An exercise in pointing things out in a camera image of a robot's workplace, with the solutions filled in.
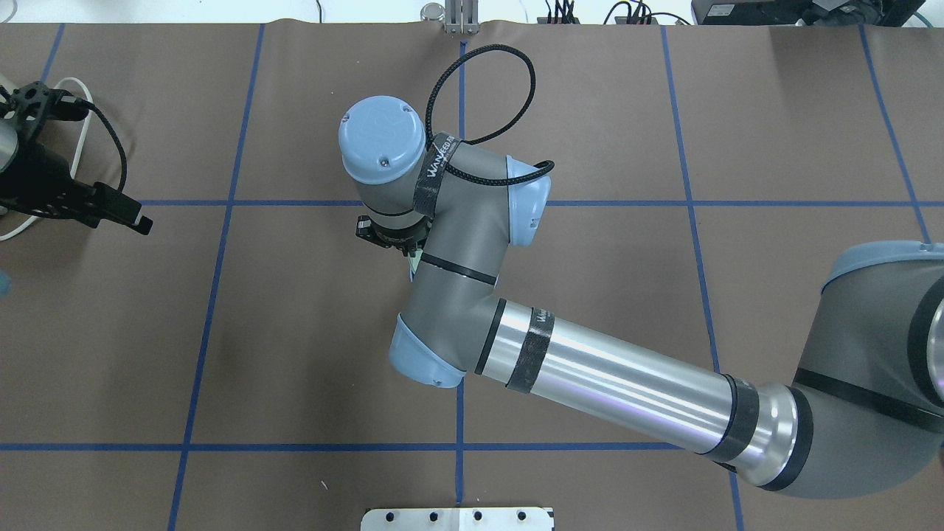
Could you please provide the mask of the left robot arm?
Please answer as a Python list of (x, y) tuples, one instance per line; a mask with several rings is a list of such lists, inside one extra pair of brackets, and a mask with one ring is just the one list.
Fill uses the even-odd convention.
[[(73, 179), (70, 165), (44, 147), (38, 136), (48, 121), (79, 122), (94, 114), (114, 141), (120, 159), (117, 186)], [(8, 91), (2, 88), (1, 202), (11, 211), (50, 221), (77, 221), (95, 229), (101, 221), (149, 235), (154, 222), (142, 205), (124, 193), (127, 153), (111, 122), (90, 100), (64, 88), (36, 81)]]

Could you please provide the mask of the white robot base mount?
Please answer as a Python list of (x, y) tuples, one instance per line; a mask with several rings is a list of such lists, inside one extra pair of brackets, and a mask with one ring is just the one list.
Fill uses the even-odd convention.
[(361, 530), (555, 530), (552, 508), (426, 507), (375, 508)]

